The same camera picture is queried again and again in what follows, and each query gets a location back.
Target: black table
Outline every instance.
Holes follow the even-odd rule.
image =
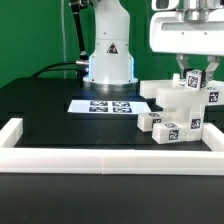
[[[144,101],[135,91],[106,94],[76,80],[22,78],[0,89],[0,125],[24,118],[17,147],[209,150],[200,141],[158,145],[137,129],[135,115],[69,114],[72,99]],[[221,224],[223,189],[216,176],[1,174],[0,223]]]

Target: green backdrop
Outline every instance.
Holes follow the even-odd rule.
[[[69,0],[64,1],[66,58],[75,60],[79,55],[77,37]],[[174,72],[179,72],[175,55],[155,54],[149,48],[145,0],[121,0],[121,4],[131,16],[130,53],[135,58],[136,77],[140,80],[167,79]],[[95,38],[93,8],[83,10],[81,19],[90,54],[94,50]],[[0,29],[0,86],[15,78],[30,76],[46,65],[63,61],[61,0],[0,1]],[[206,57],[194,56],[190,62],[197,69],[207,66]],[[215,75],[217,80],[224,80],[223,71],[221,63]]]

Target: stacked blocks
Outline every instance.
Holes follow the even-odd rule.
[[[141,96],[156,98],[164,111],[139,114],[138,127],[153,131],[152,137],[159,144],[201,140],[205,106],[224,105],[223,82],[212,81],[208,86],[195,91],[186,88],[183,80],[142,81]]]

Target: white border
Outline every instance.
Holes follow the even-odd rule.
[[[22,119],[0,131],[0,172],[224,175],[224,134],[212,124],[203,130],[212,152],[13,148],[22,132]]]

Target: warning label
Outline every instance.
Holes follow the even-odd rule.
[[[108,54],[118,54],[117,48],[114,43],[110,45],[110,48],[107,51]]]

